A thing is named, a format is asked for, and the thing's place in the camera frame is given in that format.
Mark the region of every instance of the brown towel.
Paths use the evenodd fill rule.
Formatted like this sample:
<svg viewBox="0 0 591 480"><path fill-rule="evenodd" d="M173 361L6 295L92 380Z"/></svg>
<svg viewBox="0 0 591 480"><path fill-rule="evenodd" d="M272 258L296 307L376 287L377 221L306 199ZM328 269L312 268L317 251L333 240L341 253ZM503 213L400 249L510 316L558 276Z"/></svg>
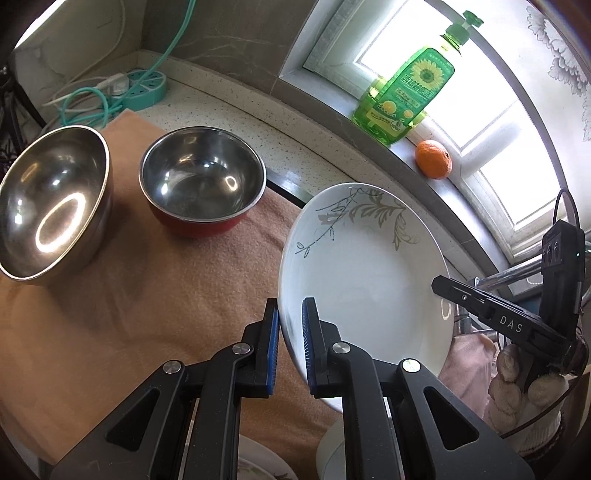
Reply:
<svg viewBox="0 0 591 480"><path fill-rule="evenodd" d="M163 131L126 111L102 133L115 197L94 259L47 288L0 275L1 421L51 463L166 360L207 360L261 319L298 214L267 190L223 235L172 236L138 184L139 161ZM337 417L308 394L281 341L275 395L243 402L241 433L310 479L318 442Z"/></svg>

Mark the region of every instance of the window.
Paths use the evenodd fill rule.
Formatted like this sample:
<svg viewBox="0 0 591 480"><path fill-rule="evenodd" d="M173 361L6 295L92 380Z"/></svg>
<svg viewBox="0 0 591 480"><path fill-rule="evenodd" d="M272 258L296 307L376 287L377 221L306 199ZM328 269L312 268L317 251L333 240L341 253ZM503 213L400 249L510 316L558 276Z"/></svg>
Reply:
<svg viewBox="0 0 591 480"><path fill-rule="evenodd" d="M390 78L419 48L440 41L451 23L432 6L442 3L345 0L304 68L360 98L377 76ZM478 2L473 4L478 14ZM505 35L502 18L495 21ZM450 179L507 258L518 261L550 226L558 181L538 131L501 72L471 40L461 53L454 76L408 138L445 145L454 162Z"/></svg>

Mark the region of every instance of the wall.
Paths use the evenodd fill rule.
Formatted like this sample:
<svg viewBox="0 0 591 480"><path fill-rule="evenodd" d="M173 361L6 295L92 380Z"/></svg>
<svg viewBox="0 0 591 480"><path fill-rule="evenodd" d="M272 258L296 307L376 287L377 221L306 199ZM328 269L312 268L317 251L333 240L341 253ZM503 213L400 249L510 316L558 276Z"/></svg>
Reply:
<svg viewBox="0 0 591 480"><path fill-rule="evenodd" d="M146 0L124 0L125 31L102 63L137 50ZM14 53L18 81L39 106L74 75L107 53L121 26L119 0L68 0ZM41 111L44 116L53 109Z"/></svg>
<svg viewBox="0 0 591 480"><path fill-rule="evenodd" d="M270 93L316 0L198 0L176 58L224 73ZM142 46L163 52L186 0L148 0Z"/></svg>

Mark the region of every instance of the metal bowl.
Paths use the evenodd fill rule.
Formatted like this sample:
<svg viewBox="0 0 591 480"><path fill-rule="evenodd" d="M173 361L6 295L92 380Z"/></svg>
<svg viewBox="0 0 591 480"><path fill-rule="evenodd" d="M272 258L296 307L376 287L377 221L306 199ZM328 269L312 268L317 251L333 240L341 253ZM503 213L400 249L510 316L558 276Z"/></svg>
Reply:
<svg viewBox="0 0 591 480"><path fill-rule="evenodd" d="M0 184L0 269L47 284L85 265L105 233L112 173L105 139L75 125L45 134Z"/></svg>
<svg viewBox="0 0 591 480"><path fill-rule="evenodd" d="M139 184L156 218L189 237L230 230L259 201L266 182L255 151L212 127L166 134L150 146L139 167Z"/></svg>

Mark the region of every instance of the white cable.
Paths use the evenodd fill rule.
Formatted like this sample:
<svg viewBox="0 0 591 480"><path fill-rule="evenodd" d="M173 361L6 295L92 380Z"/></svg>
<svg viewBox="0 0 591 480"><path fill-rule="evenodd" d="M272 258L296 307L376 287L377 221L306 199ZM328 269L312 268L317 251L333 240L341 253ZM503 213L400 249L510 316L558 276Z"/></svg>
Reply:
<svg viewBox="0 0 591 480"><path fill-rule="evenodd" d="M51 100L47 103L44 103L42 106L48 106L48 105L55 105L56 103L59 103L63 100L65 100L65 98L68 97L68 95L64 95L61 96L59 98L56 99L57 95L59 95L61 92L63 92L64 90L66 90L67 88L71 87L72 85L74 85L77 82L81 82L81 81L85 81L85 80L89 80L89 79L83 79L83 80L79 80L80 77L82 77L85 73L87 73L88 71L92 70L97 64L99 64L100 62L102 62L104 59L106 59L109 55L111 55L111 53L113 53L115 51L115 49L119 46L119 43L121 43L121 39L123 38L123 33L125 32L125 24L126 24L126 10L125 10L125 4L124 4L124 0L119 0L119 4L121 6L121 27L119 28L119 35L117 36L117 40L115 41L115 44L111 47L111 49L105 53L101 58L99 58L98 60L96 60L94 63L92 63L91 65L87 66L84 70L82 70L80 73L74 75L70 81L68 83L66 83L63 87L61 87L58 91L56 91ZM90 80L92 79L105 79L107 77L91 77ZM80 110L68 110L68 112L84 112L84 111L88 111L85 109L80 109Z"/></svg>
<svg viewBox="0 0 591 480"><path fill-rule="evenodd" d="M98 65L100 62L102 62L104 59L106 59L109 55L111 55L115 51L115 49L119 46L119 43L121 43L121 39L123 38L123 33L125 31L126 13L125 13L125 4L123 3L123 0L119 0L119 4L121 5L121 27L119 29L119 36L117 37L117 41L111 47L111 49L107 53L105 53L101 58L99 58L96 62L94 62L91 65L87 66L79 74L74 75L70 79L71 82L73 82L74 80L78 80L85 73L87 73L90 70L92 70L96 65Z"/></svg>
<svg viewBox="0 0 591 480"><path fill-rule="evenodd" d="M74 100L72 102L72 106L76 106L80 103L82 103L84 100L86 100L85 98L80 98L78 100ZM45 133L47 133L47 131L51 128L51 126L56 123L58 120L60 120L61 116L58 113L55 117L53 117L51 120L49 120L46 125L41 128L41 131L37 134L37 137L35 138L35 140L37 140L37 138L42 137L43 135L45 135Z"/></svg>
<svg viewBox="0 0 591 480"><path fill-rule="evenodd" d="M61 92L63 92L64 90L66 90L67 88L72 87L78 83L90 82L91 80L100 80L102 82L103 80L106 80L107 78L108 77L90 77L90 78L86 78L86 79L82 79L82 80L75 80L73 82L68 82L62 88L60 88L58 91L56 91L53 94L53 96L51 97L51 100L49 102L44 103L42 106L55 105L56 103L64 101L68 97L69 93L62 95L59 98L56 98L57 95L60 94Z"/></svg>
<svg viewBox="0 0 591 480"><path fill-rule="evenodd" d="M109 85L111 85L113 82L121 79L125 77L125 73L115 73L114 75L111 75L110 77L90 77L87 79L82 79L82 80L76 80L75 82L70 82L68 85L64 85L60 90L58 90L56 93L53 94L53 96L55 97L58 93L61 93L63 90L65 90L66 87L72 87L74 86L76 83L88 83L90 80L100 80L99 83L97 83L96 85L94 85L93 83L90 84L90 86L94 86L94 88L97 88L99 90L105 90ZM59 102L62 102L64 100L66 100L66 98L68 98L70 96L70 93L67 93L59 98L52 98L49 102L44 103L42 106L50 106L50 105L55 105L57 109L59 109L59 106L57 106L56 104ZM77 110L72 110L72 109L68 109L66 110L66 112L88 112L90 110L94 110L96 108L96 106L91 107L91 108L86 108L86 109L77 109Z"/></svg>

